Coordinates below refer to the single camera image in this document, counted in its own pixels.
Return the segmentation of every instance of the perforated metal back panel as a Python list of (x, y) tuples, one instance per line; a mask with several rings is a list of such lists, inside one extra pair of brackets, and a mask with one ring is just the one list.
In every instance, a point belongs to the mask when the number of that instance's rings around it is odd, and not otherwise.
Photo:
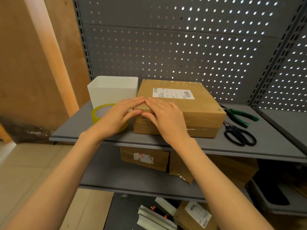
[(196, 81), (221, 103), (246, 104), (300, 3), (77, 0), (75, 7), (92, 77)]
[(277, 75), (259, 102), (259, 107), (307, 111), (307, 28), (290, 50)]

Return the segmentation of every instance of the white plastic container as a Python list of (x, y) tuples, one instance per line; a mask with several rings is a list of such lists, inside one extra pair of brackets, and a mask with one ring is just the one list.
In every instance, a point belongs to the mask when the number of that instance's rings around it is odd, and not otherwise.
[(138, 77), (98, 76), (87, 85), (93, 108), (136, 97)]

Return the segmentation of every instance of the white label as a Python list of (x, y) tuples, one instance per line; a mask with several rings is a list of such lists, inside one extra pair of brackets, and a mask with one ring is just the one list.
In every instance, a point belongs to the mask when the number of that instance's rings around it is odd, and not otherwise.
[(189, 89), (154, 88), (153, 97), (195, 99)]
[(153, 157), (147, 154), (143, 154), (143, 153), (138, 153), (138, 152), (134, 153), (133, 159), (136, 161), (141, 161), (141, 162), (145, 162), (148, 164), (154, 164)]
[(182, 177), (181, 175), (180, 175), (180, 177), (179, 177), (179, 178), (181, 178), (181, 179), (185, 180), (185, 178), (184, 178), (184, 177)]
[(207, 212), (201, 205), (197, 202), (189, 202), (185, 207), (185, 211), (199, 223), (202, 228), (205, 228), (207, 223), (211, 218), (211, 214)]

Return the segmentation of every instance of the green pliers handle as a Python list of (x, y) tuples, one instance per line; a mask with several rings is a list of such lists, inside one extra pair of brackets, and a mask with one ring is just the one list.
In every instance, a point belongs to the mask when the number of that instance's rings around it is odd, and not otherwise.
[(225, 109), (224, 111), (227, 113), (228, 117), (232, 121), (234, 121), (235, 123), (239, 124), (241, 127), (244, 127), (244, 128), (248, 128), (249, 124), (247, 122), (239, 119), (236, 115), (246, 117), (246, 118), (253, 120), (255, 122), (257, 122), (259, 120), (258, 117), (253, 116), (253, 115), (246, 113), (246, 112), (243, 112), (243, 111), (234, 110), (234, 109)]

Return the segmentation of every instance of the roll of tape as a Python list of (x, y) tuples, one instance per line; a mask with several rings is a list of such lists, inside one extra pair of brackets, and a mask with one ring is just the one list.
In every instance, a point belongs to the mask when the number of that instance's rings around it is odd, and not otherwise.
[[(98, 106), (94, 110), (92, 110), (91, 116), (92, 116), (93, 124), (97, 123), (106, 114), (106, 112), (110, 110), (114, 105), (115, 105), (114, 103), (105, 104), (105, 105)], [(128, 121), (125, 122), (125, 124), (119, 129), (118, 132), (125, 130), (127, 127), (128, 127)]]

